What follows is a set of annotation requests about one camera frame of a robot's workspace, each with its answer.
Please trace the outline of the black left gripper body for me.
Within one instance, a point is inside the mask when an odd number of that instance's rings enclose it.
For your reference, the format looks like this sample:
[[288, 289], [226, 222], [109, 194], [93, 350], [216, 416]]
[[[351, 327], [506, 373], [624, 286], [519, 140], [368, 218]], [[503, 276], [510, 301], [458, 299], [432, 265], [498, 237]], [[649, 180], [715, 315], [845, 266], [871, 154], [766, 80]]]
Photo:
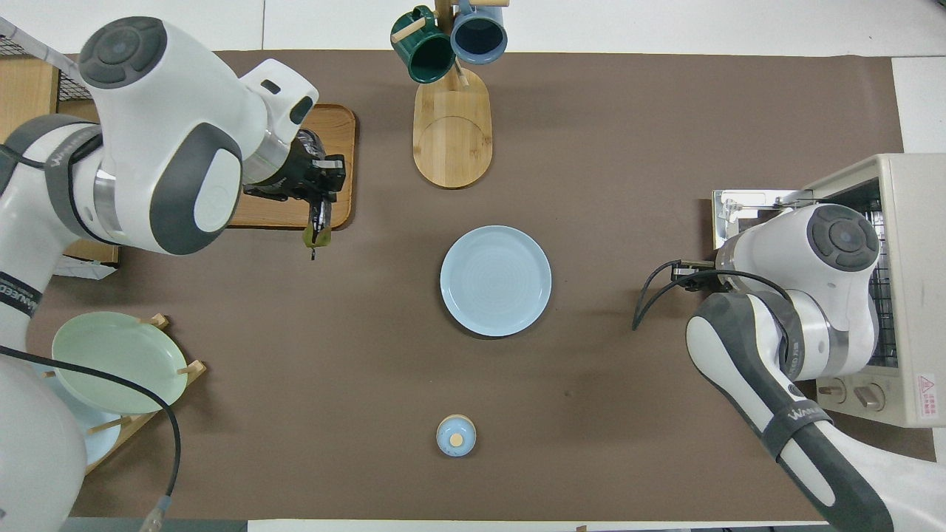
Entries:
[[321, 202], [327, 192], [316, 185], [320, 169], [313, 165], [324, 160], [325, 148], [321, 139], [311, 130], [300, 130], [291, 142], [286, 162], [264, 184], [244, 185], [244, 194], [268, 201], [286, 202], [295, 199]]

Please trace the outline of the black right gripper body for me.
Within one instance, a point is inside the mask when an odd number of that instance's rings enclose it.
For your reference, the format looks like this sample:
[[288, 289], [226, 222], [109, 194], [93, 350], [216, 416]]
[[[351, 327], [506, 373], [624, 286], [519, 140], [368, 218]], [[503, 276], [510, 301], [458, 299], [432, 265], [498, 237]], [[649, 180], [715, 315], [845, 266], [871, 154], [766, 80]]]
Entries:
[[729, 292], [729, 284], [716, 266], [706, 260], [677, 259], [671, 262], [671, 283], [687, 292]]

